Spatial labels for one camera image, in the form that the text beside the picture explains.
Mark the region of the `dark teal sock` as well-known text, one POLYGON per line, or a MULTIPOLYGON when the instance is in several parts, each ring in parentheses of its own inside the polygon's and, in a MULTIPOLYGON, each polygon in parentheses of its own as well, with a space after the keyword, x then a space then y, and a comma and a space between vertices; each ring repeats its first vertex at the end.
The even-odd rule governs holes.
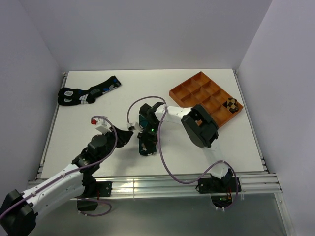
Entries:
POLYGON ((147 123, 148 121, 142 115, 139 115, 139 124, 141 125, 141 127, 143 128, 147 123))

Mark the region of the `brown argyle sock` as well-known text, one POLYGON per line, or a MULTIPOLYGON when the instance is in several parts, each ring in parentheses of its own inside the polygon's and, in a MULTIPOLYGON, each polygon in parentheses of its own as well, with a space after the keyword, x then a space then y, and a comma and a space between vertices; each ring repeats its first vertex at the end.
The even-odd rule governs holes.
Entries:
POLYGON ((231 113, 239 111, 238 101, 235 98, 228 98, 226 101, 226 108, 231 113))

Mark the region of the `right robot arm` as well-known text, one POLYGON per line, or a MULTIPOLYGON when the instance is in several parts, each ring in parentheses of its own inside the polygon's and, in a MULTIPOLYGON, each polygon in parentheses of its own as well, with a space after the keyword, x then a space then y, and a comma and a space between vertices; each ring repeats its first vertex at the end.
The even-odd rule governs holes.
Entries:
POLYGON ((216 149, 214 143, 219 137, 219 127, 201 105, 181 108, 168 106, 162 102, 153 106, 145 103, 139 110, 140 155, 148 156, 159 153, 165 170, 178 183, 197 182, 199 186, 204 186, 212 192, 222 192, 231 186, 239 188, 238 179, 231 165, 214 155, 210 156, 211 165, 196 179, 184 181, 175 177, 165 162, 160 145, 161 126, 164 122, 182 125, 192 143, 204 149, 206 154, 216 149))

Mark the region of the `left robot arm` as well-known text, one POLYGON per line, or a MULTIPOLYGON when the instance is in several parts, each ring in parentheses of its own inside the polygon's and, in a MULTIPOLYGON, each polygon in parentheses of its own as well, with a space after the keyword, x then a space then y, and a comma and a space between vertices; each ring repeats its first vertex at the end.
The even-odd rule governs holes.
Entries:
POLYGON ((81 153, 58 174, 33 188, 9 192, 0 207, 0 224, 6 233, 27 236, 40 218, 63 203, 94 194, 96 180, 93 173, 114 149, 126 145, 132 135, 132 131, 111 127, 107 133, 93 136, 81 153))

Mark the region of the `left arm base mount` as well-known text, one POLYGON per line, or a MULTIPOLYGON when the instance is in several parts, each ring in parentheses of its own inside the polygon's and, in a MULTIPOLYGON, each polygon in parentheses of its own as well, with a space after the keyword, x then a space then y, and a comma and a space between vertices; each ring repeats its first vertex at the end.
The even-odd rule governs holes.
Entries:
POLYGON ((110 197, 112 191, 111 181, 96 181, 85 187, 82 195, 77 198, 77 210, 82 214, 91 215, 90 211, 95 211, 101 205, 108 205, 108 210, 104 214, 108 214, 112 206, 101 200, 101 197, 110 197))

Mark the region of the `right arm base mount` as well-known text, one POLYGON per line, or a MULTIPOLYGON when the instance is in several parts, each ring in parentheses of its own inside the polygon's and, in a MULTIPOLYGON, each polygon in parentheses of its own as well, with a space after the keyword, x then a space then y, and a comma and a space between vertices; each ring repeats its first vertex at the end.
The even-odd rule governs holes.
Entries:
POLYGON ((232 178, 226 184, 215 177, 201 178, 195 189, 199 194, 210 194, 212 204, 220 209, 226 209, 231 206, 233 194, 242 191, 239 178, 237 178, 237 181, 232 178))

